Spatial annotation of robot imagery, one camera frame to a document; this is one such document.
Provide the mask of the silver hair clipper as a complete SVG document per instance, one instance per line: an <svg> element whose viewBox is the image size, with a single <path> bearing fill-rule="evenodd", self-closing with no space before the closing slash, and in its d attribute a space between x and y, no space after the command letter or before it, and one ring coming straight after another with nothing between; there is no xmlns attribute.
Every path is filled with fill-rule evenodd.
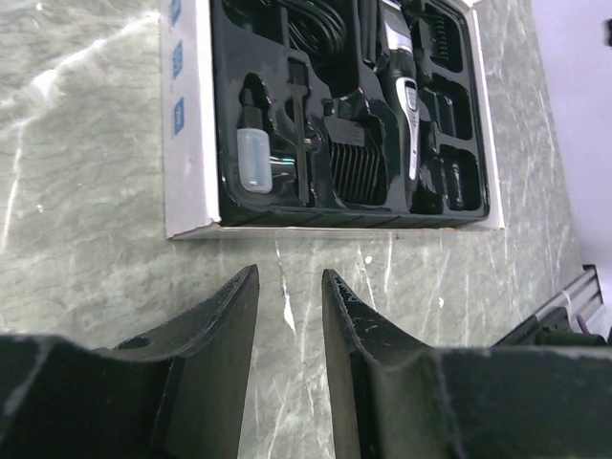
<svg viewBox="0 0 612 459"><path fill-rule="evenodd" d="M381 39L387 63L379 72L384 100L396 128L385 132L392 194L403 194L405 207L413 214L432 215L440 203L422 184L420 100L412 32L400 1L381 1Z"/></svg>

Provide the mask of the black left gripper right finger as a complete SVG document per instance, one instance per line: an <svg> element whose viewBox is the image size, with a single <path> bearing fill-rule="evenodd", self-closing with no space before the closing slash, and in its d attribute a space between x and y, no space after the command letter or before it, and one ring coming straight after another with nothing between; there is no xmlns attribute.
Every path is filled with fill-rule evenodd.
<svg viewBox="0 0 612 459"><path fill-rule="evenodd" d="M323 273L339 458L607 458L611 345L432 347Z"/></svg>

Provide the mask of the white hair clipper box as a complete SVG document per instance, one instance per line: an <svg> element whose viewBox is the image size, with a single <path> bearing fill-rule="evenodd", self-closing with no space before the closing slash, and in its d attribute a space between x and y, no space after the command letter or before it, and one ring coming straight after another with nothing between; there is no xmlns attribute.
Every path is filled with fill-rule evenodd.
<svg viewBox="0 0 612 459"><path fill-rule="evenodd" d="M163 1L164 219L502 230L471 1Z"/></svg>

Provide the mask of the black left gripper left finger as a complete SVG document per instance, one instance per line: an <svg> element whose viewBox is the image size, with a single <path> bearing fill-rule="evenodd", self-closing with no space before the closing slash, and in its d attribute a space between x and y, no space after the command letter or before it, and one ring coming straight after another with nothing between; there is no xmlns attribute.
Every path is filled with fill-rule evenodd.
<svg viewBox="0 0 612 459"><path fill-rule="evenodd" d="M243 268L204 302L108 349L1 338L5 458L234 458L258 309Z"/></svg>

